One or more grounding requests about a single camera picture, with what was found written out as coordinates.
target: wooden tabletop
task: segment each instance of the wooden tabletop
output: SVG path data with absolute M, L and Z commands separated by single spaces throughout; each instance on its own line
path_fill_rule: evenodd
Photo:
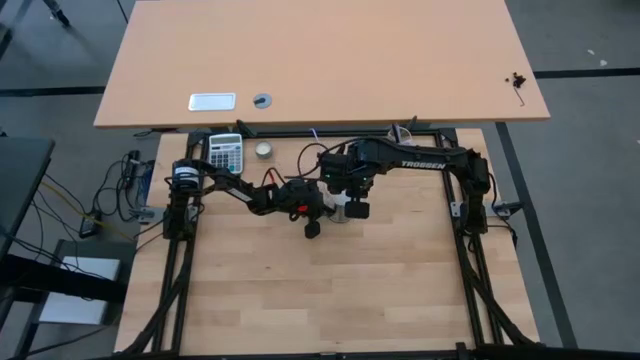
M 527 81 L 518 90 L 512 74 Z M 191 112 L 195 93 L 232 111 Z M 253 98 L 267 93 L 272 105 Z M 98 127 L 549 118 L 503 0 L 138 1 Z
M 481 130 L 458 130 L 458 137 L 461 146 L 487 156 Z M 416 142 L 432 145 L 430 139 Z M 162 179 L 185 153 L 186 140 L 184 134 L 162 136 L 151 206 L 167 204 Z M 245 140 L 243 178 L 259 184 L 270 166 L 294 174 L 298 152 L 309 141 L 271 139 L 274 156 L 259 160 L 257 141 Z M 337 141 L 323 139 L 326 145 Z M 309 151 L 303 157 L 303 171 L 314 156 Z M 304 221 L 252 215 L 224 193 L 204 197 L 181 353 L 442 350 L 458 341 L 473 347 L 440 172 L 396 169 L 377 176 L 369 196 L 369 219 L 321 219 L 322 233 L 314 240 L 304 237 Z M 497 301 L 524 334 L 537 339 L 509 232 L 490 228 L 482 241 Z M 116 350 L 133 341 L 157 306 L 167 249 L 160 238 L 136 255 Z M 484 316 L 483 325 L 488 338 Z

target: gray floor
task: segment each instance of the gray floor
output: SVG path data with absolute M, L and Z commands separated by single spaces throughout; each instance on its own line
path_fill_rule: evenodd
M 22 0 L 8 0 L 0 23 L 14 24 Z M 637 0 L 508 0 L 512 18 L 534 70 L 640 66 L 640 2 Z M 34 0 L 15 27 L 14 41 L 0 61 L 0 89 L 99 86 L 108 78 L 125 24 L 112 0 L 65 0 L 75 26 L 62 30 Z M 133 2 L 124 0 L 130 12 Z M 516 144 L 569 315 L 584 348 L 640 351 L 640 254 L 636 221 L 640 210 L 640 77 L 542 80 L 552 114 L 545 123 L 509 125 Z M 155 154 L 157 137 L 136 140 L 132 130 L 97 130 L 99 95 L 0 98 L 0 126 L 12 136 L 56 140 L 49 173 L 89 203 L 109 163 L 129 149 L 144 159 Z M 483 124 L 503 196 L 516 199 L 500 142 Z M 79 219 L 45 192 L 72 224 Z M 122 225 L 133 234 L 135 226 Z M 559 345 L 550 307 L 521 215 L 518 254 L 544 342 Z M 45 217 L 45 247 L 67 237 Z M 39 236 L 29 212 L 19 234 Z M 101 241 L 121 241 L 101 235 Z M 12 354 L 28 306 L 12 311 L 0 334 L 0 358 Z M 54 327 L 62 329 L 57 335 Z M 86 326 L 50 325 L 35 347 L 90 331 Z M 82 359 L 109 354 L 115 328 L 35 358 Z

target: wooden board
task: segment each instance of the wooden board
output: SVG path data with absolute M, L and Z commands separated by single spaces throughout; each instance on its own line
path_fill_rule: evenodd
M 461 145 L 487 156 L 481 130 L 458 135 Z M 150 205 L 166 205 L 162 179 L 183 156 L 186 138 L 162 136 Z M 430 145 L 427 139 L 416 141 Z M 274 157 L 259 160 L 257 141 L 245 140 L 243 178 L 259 183 L 270 166 L 295 174 L 296 157 L 309 141 L 272 139 Z M 314 157 L 313 151 L 303 156 L 303 169 Z M 314 240 L 304 238 L 303 221 L 292 223 L 285 214 L 252 215 L 224 193 L 203 200 L 182 354 L 433 350 L 457 341 L 473 346 L 439 172 L 397 169 L 377 176 L 371 217 L 347 224 L 322 219 Z M 491 228 L 482 239 L 496 299 L 537 339 L 508 231 Z M 117 350 L 129 345 L 158 303 L 167 248 L 159 239 L 136 256 Z
M 528 80 L 519 90 L 513 72 Z M 194 93 L 235 110 L 190 112 Z M 273 104 L 257 109 L 268 93 Z M 549 118 L 503 0 L 136 2 L 98 127 Z

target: black metal frame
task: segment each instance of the black metal frame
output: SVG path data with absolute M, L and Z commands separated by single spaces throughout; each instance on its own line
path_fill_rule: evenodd
M 444 147 L 445 141 L 447 141 L 451 146 L 458 145 L 455 129 L 448 129 L 448 128 L 431 129 L 429 127 L 429 124 L 414 124 L 413 122 L 410 123 L 410 126 L 411 126 L 411 132 L 413 135 L 434 136 L 437 147 Z M 275 127 L 275 128 L 266 128 L 264 130 L 261 129 L 260 131 L 255 132 L 253 130 L 248 130 L 246 128 L 246 125 L 244 125 L 244 123 L 242 123 L 241 121 L 238 122 L 238 128 L 236 128 L 235 130 L 239 132 L 244 132 L 245 137 L 252 137 L 252 138 L 295 138 L 295 137 L 311 137 L 312 136 L 309 130 L 302 129 L 302 128 Z M 353 127 L 346 127 L 346 128 L 345 127 L 342 127 L 342 128 L 320 127 L 320 128 L 316 128 L 315 130 L 318 136 L 326 138 L 326 137 L 353 137 L 353 136 L 367 136 L 367 135 L 380 136 L 380 135 L 385 135 L 388 132 L 389 128 L 380 128 L 380 127 L 371 128 L 371 127 L 353 126 Z M 224 133 L 224 132 L 228 132 L 228 130 L 216 129 L 216 128 L 211 129 L 211 133 L 218 133 L 218 132 Z M 186 157 L 192 157 L 194 147 L 201 141 L 202 141 L 202 144 L 204 145 L 204 139 L 206 138 L 206 135 L 209 135 L 209 134 L 210 133 L 190 134 L 189 139 L 187 141 Z M 200 157 L 201 159 L 206 158 L 205 146 L 202 146 L 202 152 L 200 154 Z M 442 176 L 443 176 L 443 182 L 444 182 L 445 194 L 446 194 L 446 200 L 447 200 L 447 206 L 448 206 L 451 202 L 455 201 L 455 193 L 453 190 L 450 174 L 447 172 L 443 172 Z M 197 204 L 200 203 L 199 198 L 194 199 L 194 201 Z M 467 247 L 465 246 L 465 243 L 464 243 L 464 235 L 460 231 L 457 225 L 457 219 L 454 218 L 451 214 L 450 214 L 450 217 L 451 217 L 452 231 L 454 234 L 454 241 L 456 245 L 456 251 L 458 254 L 459 265 L 462 272 L 462 281 L 464 286 L 467 309 L 469 313 L 470 326 L 473 333 L 475 347 L 477 349 L 474 351 L 483 350 L 485 351 L 483 354 L 486 354 L 487 352 L 492 352 L 493 348 L 489 350 L 485 348 L 485 346 L 488 345 L 488 343 L 485 341 L 484 334 L 482 331 L 480 315 L 479 315 L 477 301 L 476 301 L 476 291 L 474 289 L 474 286 L 472 285 L 472 281 L 470 280 L 470 278 L 468 276 L 465 276 L 465 271 L 469 270 L 470 263 L 469 263 L 468 253 L 467 253 Z M 197 218 L 195 219 L 194 226 L 197 226 Z M 169 240 L 169 241 L 171 243 L 169 246 L 167 262 L 165 266 L 165 273 L 163 277 L 162 292 L 160 297 L 161 303 L 163 302 L 163 300 L 166 300 L 166 296 L 169 292 L 169 289 L 172 288 L 173 273 L 174 273 L 173 269 L 175 268 L 177 254 L 178 254 L 178 251 L 177 251 L 178 241 L 176 240 Z M 484 289 L 485 295 L 488 294 L 488 296 L 492 298 L 493 294 L 491 291 L 491 282 L 490 282 L 489 272 L 487 269 L 487 264 L 486 264 L 486 260 L 485 260 L 484 252 L 482 248 L 482 241 L 480 240 L 479 236 L 472 236 L 469 241 L 472 243 L 472 246 L 474 247 L 474 257 L 475 257 L 475 261 L 478 268 L 478 274 L 476 275 L 474 273 L 474 275 L 476 275 L 476 279 L 477 279 L 476 281 L 480 282 L 480 286 L 482 286 L 482 288 Z M 464 344 L 462 343 L 455 344 L 456 345 L 455 350 L 450 349 L 450 350 L 442 350 L 442 351 L 371 352 L 371 353 L 367 352 L 367 353 L 340 353 L 340 354 L 265 354 L 265 355 L 203 355 L 203 356 L 176 355 L 180 351 L 180 343 L 181 343 L 182 331 L 184 327 L 184 316 L 186 312 L 186 299 L 188 295 L 188 282 L 189 282 L 188 280 L 190 276 L 190 265 L 191 265 L 191 260 L 193 258 L 194 247 L 195 247 L 195 239 L 187 241 L 187 248 L 185 250 L 185 255 L 184 255 L 185 257 L 184 263 L 188 264 L 189 268 L 187 269 L 187 272 L 185 274 L 186 279 L 182 279 L 183 281 L 186 281 L 187 286 L 183 286 L 180 290 L 171 347 L 169 348 L 168 351 L 164 351 L 163 355 L 161 355 L 158 352 L 162 351 L 162 338 L 165 331 L 164 321 L 163 320 L 160 321 L 158 323 L 158 327 L 155 329 L 155 335 L 154 335 L 151 350 L 152 352 L 157 353 L 157 355 L 160 355 L 161 358 L 218 359 L 218 360 L 223 360 L 223 359 L 227 359 L 227 360 L 231 360 L 231 359 L 235 359 L 235 360 L 240 360 L 240 359 L 306 360 L 306 359 L 329 359 L 329 358 L 338 359 L 339 358 L 344 360 L 347 358 L 354 358 L 354 359 L 356 358 L 357 359 L 364 359 L 364 358 L 367 358 L 367 359 L 441 359 L 441 358 L 462 359 L 465 356 L 469 356 L 469 352 L 466 350 Z M 499 349 L 512 348 L 513 346 L 503 345 L 504 339 L 502 337 L 502 328 L 498 321 L 498 317 L 500 316 L 500 314 L 493 313 L 491 311 L 491 306 L 487 306 L 487 314 L 490 320 L 489 326 L 491 328 L 492 339 L 495 346 L 499 346 L 500 347 Z M 141 355 L 149 356 L 150 355 L 149 353 L 141 354 L 143 348 L 144 346 L 141 346 L 138 349 L 139 351 L 137 351 L 137 354 L 127 354 L 124 356 L 125 358 L 131 357 L 136 359 L 139 358 L 139 356 Z

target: calculator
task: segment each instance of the calculator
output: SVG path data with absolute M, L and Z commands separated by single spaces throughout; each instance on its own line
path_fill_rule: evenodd
M 232 174 L 242 173 L 242 136 L 218 134 L 209 136 L 209 164 L 226 167 Z

